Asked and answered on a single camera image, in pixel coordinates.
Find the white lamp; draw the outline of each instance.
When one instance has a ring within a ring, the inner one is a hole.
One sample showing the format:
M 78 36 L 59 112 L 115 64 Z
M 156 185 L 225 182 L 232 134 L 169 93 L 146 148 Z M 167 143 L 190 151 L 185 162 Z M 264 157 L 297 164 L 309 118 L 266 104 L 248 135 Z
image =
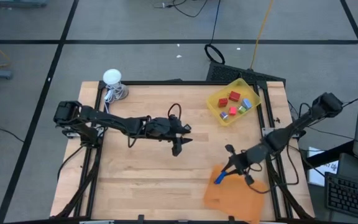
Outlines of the white lamp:
M 106 103 L 124 99 L 128 95 L 128 87 L 121 84 L 121 72 L 117 69 L 109 69 L 103 74 L 103 82 L 109 90 L 104 97 L 106 111 L 109 112 Z

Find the green block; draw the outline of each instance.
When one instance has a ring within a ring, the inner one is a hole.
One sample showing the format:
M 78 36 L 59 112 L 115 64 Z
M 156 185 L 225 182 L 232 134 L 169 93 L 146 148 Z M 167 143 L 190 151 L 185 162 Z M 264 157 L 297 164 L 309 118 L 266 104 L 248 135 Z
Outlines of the green block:
M 238 112 L 239 112 L 240 114 L 243 114 L 243 113 L 245 113 L 246 111 L 247 111 L 247 109 L 246 109 L 245 107 L 243 107 L 243 106 L 240 106 L 240 107 L 239 107 Z

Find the small toy block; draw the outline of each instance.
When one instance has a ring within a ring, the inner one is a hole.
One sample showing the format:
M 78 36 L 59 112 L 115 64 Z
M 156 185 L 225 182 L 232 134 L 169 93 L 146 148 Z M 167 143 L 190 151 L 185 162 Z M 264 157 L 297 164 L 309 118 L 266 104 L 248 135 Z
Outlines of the small toy block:
M 243 114 L 243 113 L 245 113 L 247 111 L 247 109 L 245 107 L 243 107 L 243 106 L 240 106 L 238 111 L 239 111 L 240 114 Z
M 247 110 L 252 108 L 252 104 L 248 99 L 243 99 L 241 105 L 245 107 Z
M 229 100 L 238 102 L 240 100 L 240 93 L 237 93 L 235 91 L 231 91 L 231 93 L 229 95 Z
M 237 113 L 237 108 L 234 106 L 230 107 L 229 115 L 236 115 L 236 113 Z
M 221 99 L 219 99 L 219 101 L 218 101 L 218 107 L 225 107 L 225 106 L 227 105 L 227 102 L 228 102 L 227 98 L 221 98 Z
M 222 112 L 222 113 L 221 113 L 221 118 L 222 118 L 223 120 L 227 119 L 227 117 L 228 117 L 227 113 L 225 113 L 225 112 Z

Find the blue block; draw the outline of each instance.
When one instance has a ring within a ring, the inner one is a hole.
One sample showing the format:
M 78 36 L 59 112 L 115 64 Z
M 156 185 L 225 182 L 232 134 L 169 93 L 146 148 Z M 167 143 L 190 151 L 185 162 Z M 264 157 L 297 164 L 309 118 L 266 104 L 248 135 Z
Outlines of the blue block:
M 214 184 L 220 184 L 225 175 L 226 175 L 226 171 L 221 172 L 218 178 L 216 178 L 216 180 L 214 181 Z
M 241 105 L 245 107 L 247 110 L 252 108 L 252 104 L 248 99 L 243 99 Z
M 228 117 L 227 113 L 225 113 L 225 112 L 222 112 L 222 113 L 221 113 L 221 118 L 222 118 L 223 120 L 226 120 L 227 117 Z

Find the white paper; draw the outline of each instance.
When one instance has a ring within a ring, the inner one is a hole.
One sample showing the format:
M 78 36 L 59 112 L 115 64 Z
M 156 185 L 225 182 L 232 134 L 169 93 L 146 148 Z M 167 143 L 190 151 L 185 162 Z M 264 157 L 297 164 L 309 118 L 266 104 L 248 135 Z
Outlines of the white paper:
M 324 152 L 324 151 L 318 151 L 319 149 L 315 149 L 313 147 L 309 147 L 309 150 L 310 151 L 308 153 L 309 154 L 308 157 Z M 338 168 L 338 161 L 334 161 L 334 162 L 330 162 L 329 164 L 319 166 L 316 169 L 323 174 L 325 172 L 331 172 L 333 174 L 336 174 L 337 168 Z M 325 179 L 321 174 L 319 174 L 314 169 L 309 170 L 309 183 L 324 187 L 324 182 L 325 182 Z

